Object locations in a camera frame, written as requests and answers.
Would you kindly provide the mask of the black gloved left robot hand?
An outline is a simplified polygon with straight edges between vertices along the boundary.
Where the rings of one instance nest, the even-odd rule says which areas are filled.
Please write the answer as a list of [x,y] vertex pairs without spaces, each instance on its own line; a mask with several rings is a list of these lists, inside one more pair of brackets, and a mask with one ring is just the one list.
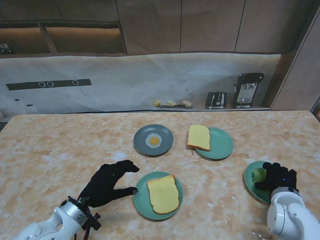
[[113,164],[103,164],[91,177],[82,190],[79,199],[85,200],[85,205],[92,208],[102,207],[111,201],[135,195],[138,189],[127,187],[114,189],[116,183],[125,173],[137,173],[140,169],[130,160],[122,160]]

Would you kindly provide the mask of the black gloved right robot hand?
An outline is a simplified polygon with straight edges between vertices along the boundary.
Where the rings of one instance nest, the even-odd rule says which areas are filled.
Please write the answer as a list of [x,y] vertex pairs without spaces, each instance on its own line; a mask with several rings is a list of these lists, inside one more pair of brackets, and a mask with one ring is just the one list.
[[297,172],[294,169],[281,166],[279,163],[264,162],[262,168],[266,170],[265,178],[254,184],[257,189],[273,192],[280,187],[288,187],[297,192]]

